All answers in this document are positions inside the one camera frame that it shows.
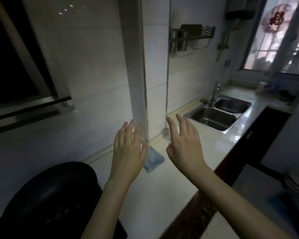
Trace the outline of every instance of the kitchen counter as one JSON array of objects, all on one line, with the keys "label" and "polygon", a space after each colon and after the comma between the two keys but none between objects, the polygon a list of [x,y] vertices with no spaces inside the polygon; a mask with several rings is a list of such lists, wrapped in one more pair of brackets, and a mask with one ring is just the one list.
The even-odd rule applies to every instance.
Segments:
[{"label": "kitchen counter", "polygon": [[[284,112],[291,112],[291,108],[284,102],[272,96],[257,96],[253,89],[230,85],[221,93],[254,102],[254,105],[239,118],[226,134],[191,121],[199,132],[205,161],[213,170],[226,157],[264,108],[269,106]],[[183,115],[200,105],[199,101],[192,102],[171,113],[170,117],[177,121],[176,112]],[[151,173],[147,173],[143,169],[131,185],[124,200],[119,219],[129,239],[158,238],[197,192],[197,188],[169,160],[166,147],[170,142],[168,135],[152,145],[165,157],[165,162]],[[97,174],[101,188],[104,188],[109,178],[111,163],[112,152],[109,152],[90,164]]]}]

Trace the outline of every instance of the faucet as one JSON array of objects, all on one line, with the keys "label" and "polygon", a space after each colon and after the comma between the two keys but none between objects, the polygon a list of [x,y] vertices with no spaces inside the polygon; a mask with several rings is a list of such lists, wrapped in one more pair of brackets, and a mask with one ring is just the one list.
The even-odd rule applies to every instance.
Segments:
[{"label": "faucet", "polygon": [[217,93],[217,96],[219,95],[219,91],[221,91],[221,87],[220,85],[218,84],[218,81],[215,82],[215,87],[214,87],[214,90],[213,90],[213,96],[211,97],[211,99],[208,101],[208,106],[212,107],[214,102],[215,102],[215,96],[216,96],[216,93]]}]

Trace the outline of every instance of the dark cabinet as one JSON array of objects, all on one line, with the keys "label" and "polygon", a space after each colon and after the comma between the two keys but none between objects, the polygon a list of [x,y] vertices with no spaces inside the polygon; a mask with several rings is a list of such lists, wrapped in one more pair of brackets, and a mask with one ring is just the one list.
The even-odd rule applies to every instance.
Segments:
[{"label": "dark cabinet", "polygon": [[257,166],[291,114],[265,108],[215,173],[232,186],[246,164]]}]

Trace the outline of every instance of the blue cloth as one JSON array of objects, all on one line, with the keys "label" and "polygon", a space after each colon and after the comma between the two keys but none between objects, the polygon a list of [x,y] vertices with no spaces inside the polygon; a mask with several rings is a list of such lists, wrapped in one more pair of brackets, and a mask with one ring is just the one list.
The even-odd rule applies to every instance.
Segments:
[{"label": "blue cloth", "polygon": [[152,172],[158,165],[164,162],[165,158],[159,152],[157,152],[154,148],[149,147],[147,149],[146,161],[144,164],[144,169],[148,173]]}]

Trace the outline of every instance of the double sink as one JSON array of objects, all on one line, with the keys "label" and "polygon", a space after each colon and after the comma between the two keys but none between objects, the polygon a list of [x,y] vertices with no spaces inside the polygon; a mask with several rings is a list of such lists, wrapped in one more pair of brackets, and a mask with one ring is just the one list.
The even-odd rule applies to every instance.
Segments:
[{"label": "double sink", "polygon": [[225,134],[252,105],[249,101],[219,95],[212,104],[202,105],[184,116]]}]

